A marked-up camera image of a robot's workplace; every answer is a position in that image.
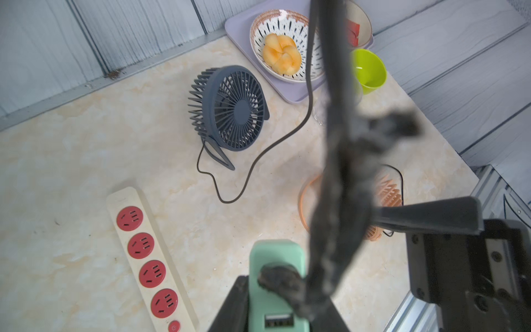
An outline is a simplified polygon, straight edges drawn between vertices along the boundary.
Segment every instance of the screw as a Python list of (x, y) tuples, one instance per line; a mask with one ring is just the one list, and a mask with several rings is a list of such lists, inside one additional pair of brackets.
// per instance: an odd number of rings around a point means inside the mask
[(476, 308), (480, 311), (487, 312), (489, 310), (489, 304), (487, 303), (486, 298), (481, 295), (476, 295), (474, 303), (476, 304)]
[(422, 300), (422, 299), (424, 299), (424, 295), (425, 295), (424, 291), (422, 289), (420, 289), (420, 288), (417, 288), (417, 296), (418, 296), (418, 298)]
[(491, 257), (497, 263), (501, 262), (502, 260), (502, 255), (498, 251), (493, 251), (491, 253)]

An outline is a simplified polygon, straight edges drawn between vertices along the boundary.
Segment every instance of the bowl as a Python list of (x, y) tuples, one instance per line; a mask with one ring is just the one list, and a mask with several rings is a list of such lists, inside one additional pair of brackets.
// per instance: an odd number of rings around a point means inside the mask
[[(306, 49), (308, 38), (308, 18), (290, 10), (273, 9), (263, 12), (254, 19), (251, 25), (250, 40), (253, 53), (258, 58), (260, 64), (274, 77), (291, 83), (306, 82)], [(263, 47), (266, 45), (265, 38), (268, 34), (286, 35), (293, 39), (297, 50), (302, 57), (302, 65), (294, 75), (277, 74), (262, 57)], [(317, 31), (313, 42), (311, 80), (316, 80), (324, 75), (323, 56), (321, 53), (321, 42)]]
[(347, 2), (347, 19), (359, 24), (358, 46), (357, 48), (365, 47), (372, 37), (372, 25), (369, 17), (360, 6), (356, 5), (352, 0)]
[(386, 66), (378, 55), (368, 49), (358, 48), (350, 53), (354, 75), (358, 79), (366, 95), (382, 87), (387, 80)]

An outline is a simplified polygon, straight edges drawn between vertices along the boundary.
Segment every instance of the green power adapter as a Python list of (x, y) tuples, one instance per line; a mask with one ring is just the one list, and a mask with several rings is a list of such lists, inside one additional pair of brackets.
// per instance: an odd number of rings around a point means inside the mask
[(264, 265), (293, 266), (306, 275), (305, 255), (301, 246), (290, 240), (255, 242), (249, 256), (249, 332), (309, 332), (310, 324), (297, 317), (280, 296), (258, 285), (258, 274)]

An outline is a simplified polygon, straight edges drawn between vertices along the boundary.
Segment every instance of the black cable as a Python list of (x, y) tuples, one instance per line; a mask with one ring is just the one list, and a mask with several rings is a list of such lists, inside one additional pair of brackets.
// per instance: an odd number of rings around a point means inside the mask
[(506, 204), (507, 204), (507, 206), (509, 206), (509, 209), (511, 209), (512, 213), (514, 213), (515, 216), (517, 216), (518, 219), (520, 219), (520, 221), (521, 221), (524, 225), (526, 225), (528, 228), (531, 229), (531, 226), (527, 225), (527, 223), (526, 223), (522, 218), (520, 218), (520, 216), (519, 216), (519, 215), (518, 215), (518, 214), (512, 209), (511, 204), (509, 204), (509, 202), (507, 201), (507, 198), (505, 198), (505, 194), (503, 194), (503, 218), (507, 219), (507, 212), (506, 212), (506, 210), (505, 210), (505, 206), (506, 206)]
[[(398, 175), (400, 175), (400, 194), (402, 195), (402, 206), (404, 206), (404, 176), (402, 176), (402, 173), (398, 170), (398, 168), (394, 166), (391, 166), (388, 164), (383, 164), (383, 166), (387, 166), (389, 168), (394, 169), (395, 171), (398, 172)], [(385, 231), (383, 231), (383, 233), (387, 235), (388, 237), (392, 237), (395, 234), (394, 231), (391, 231), (390, 234), (387, 234)]]
[(304, 127), (304, 125), (306, 124), (306, 122), (308, 122), (308, 119), (310, 119), (310, 116), (312, 115), (313, 90), (312, 90), (312, 79), (311, 79), (310, 73), (312, 71), (311, 66), (312, 66), (313, 39), (315, 37), (315, 26), (317, 23), (317, 17), (316, 17), (317, 10), (314, 5), (315, 3), (316, 3), (315, 1), (312, 1), (311, 6), (310, 6), (310, 22), (308, 24), (308, 46), (306, 49), (306, 87), (308, 88), (308, 112), (306, 113), (304, 120), (302, 120), (302, 122), (297, 127), (295, 127), (295, 129), (293, 129), (286, 135), (282, 136), (279, 140), (277, 140), (276, 142), (268, 146), (265, 150), (263, 150), (258, 155), (258, 157), (253, 161), (251, 168), (249, 169), (249, 173), (247, 174), (247, 178), (245, 179), (245, 184), (243, 185), (242, 191), (239, 193), (238, 196), (236, 196), (235, 199), (226, 201), (223, 198), (221, 198), (221, 195), (219, 194), (218, 184), (216, 183), (216, 178), (214, 177), (214, 175), (209, 172), (203, 172), (199, 169), (199, 160), (201, 158), (201, 154), (203, 153), (204, 144), (205, 144), (203, 141), (203, 146), (201, 147), (201, 151), (199, 152), (198, 163), (196, 167), (199, 173), (207, 174), (207, 175), (210, 175), (210, 177), (212, 177), (212, 180), (214, 181), (214, 187), (216, 188), (216, 194), (218, 195), (218, 198), (222, 203), (230, 204), (230, 203), (234, 203), (235, 201), (237, 201), (243, 195), (245, 188), (247, 188), (247, 183), (249, 182), (249, 178), (251, 177), (251, 173), (253, 172), (254, 166), (258, 163), (260, 158), (262, 158), (263, 155), (265, 155), (269, 150), (279, 145), (280, 143), (284, 142), (286, 139), (288, 139), (293, 134), (295, 134), (297, 131), (299, 131), (302, 127)]

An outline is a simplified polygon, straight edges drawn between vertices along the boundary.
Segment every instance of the desk fan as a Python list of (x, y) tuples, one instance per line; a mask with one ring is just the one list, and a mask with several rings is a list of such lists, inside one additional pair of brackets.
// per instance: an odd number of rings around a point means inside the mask
[(188, 105), (194, 107), (189, 111), (192, 124), (210, 157), (234, 170), (221, 148), (241, 151), (255, 142), (264, 120), (269, 119), (262, 87), (248, 69), (236, 65), (207, 69), (194, 83), (190, 91), (193, 97), (188, 98), (198, 103)]

